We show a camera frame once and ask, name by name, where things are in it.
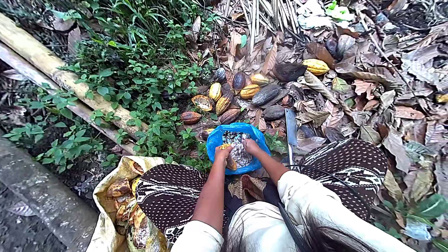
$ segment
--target concrete ledge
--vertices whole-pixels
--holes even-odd
[[[69,251],[87,249],[98,214],[27,152],[3,137],[0,181],[34,210]]]

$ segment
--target white long-sleeve shirt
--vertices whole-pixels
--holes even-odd
[[[288,171],[281,176],[277,187],[286,212],[299,232],[303,232],[300,212],[310,213],[320,225],[352,234],[379,252],[415,252],[360,219],[342,205],[336,193],[306,175]],[[243,230],[242,241],[250,251],[297,251],[279,209],[272,204],[257,201],[241,206],[229,224],[229,233],[238,229]],[[191,221],[185,225],[171,251],[218,252],[223,242],[224,238],[213,227]]]

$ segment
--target blue plastic bag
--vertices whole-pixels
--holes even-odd
[[[207,138],[207,155],[210,161],[213,163],[215,161],[215,148],[223,144],[222,136],[224,132],[232,131],[232,132],[242,132],[242,133],[249,133],[251,138],[253,140],[258,140],[257,144],[258,146],[264,150],[267,154],[271,155],[271,152],[269,151],[269,148],[266,145],[264,135],[254,126],[242,123],[242,122],[234,122],[231,124],[225,124],[225,125],[219,125],[214,131],[210,133],[210,135]],[[251,171],[254,171],[256,169],[260,169],[261,163],[257,158],[253,158],[253,160],[250,162],[248,166],[240,167],[236,171],[232,171],[229,169],[225,170],[226,175],[234,175],[234,174],[244,174]]]

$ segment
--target sleeve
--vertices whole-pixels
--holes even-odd
[[[184,230],[172,246],[171,252],[218,252],[221,250],[223,242],[221,234],[210,225],[200,221],[190,221],[184,226]]]
[[[323,226],[355,235],[379,252],[415,252],[356,216],[342,204],[335,192],[306,175],[296,171],[285,172],[277,186],[280,199],[296,225],[302,223],[302,215],[311,213]]]

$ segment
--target sack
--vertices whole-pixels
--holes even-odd
[[[210,133],[210,135],[207,138],[207,155],[210,161],[213,163],[215,161],[215,148],[223,144],[222,136],[224,132],[232,131],[232,132],[242,132],[242,133],[249,133],[251,138],[255,140],[258,144],[258,146],[264,150],[267,154],[271,155],[271,152],[269,151],[269,148],[266,145],[264,135],[254,126],[243,123],[243,122],[234,122],[231,124],[225,124],[225,125],[219,125],[214,131]],[[254,157],[254,159],[250,162],[248,166],[240,167],[235,171],[226,169],[225,174],[226,175],[234,175],[234,174],[244,174],[251,171],[254,171],[256,169],[260,169],[261,163],[260,160]]]
[[[140,176],[132,171],[129,165],[131,161],[139,164],[143,171],[147,171],[156,165],[165,164],[165,160],[161,157],[123,156],[117,168],[101,180],[93,191],[93,199],[100,214],[92,235],[92,240],[86,252],[129,252],[127,241],[129,237],[120,235],[115,229],[114,223],[117,212],[115,200],[107,197],[106,192],[109,186],[116,180],[127,178],[131,181],[137,176]],[[149,219],[148,227],[150,227],[150,235],[146,243],[146,249],[139,249],[137,251],[166,252],[167,240],[164,238],[164,235]]]

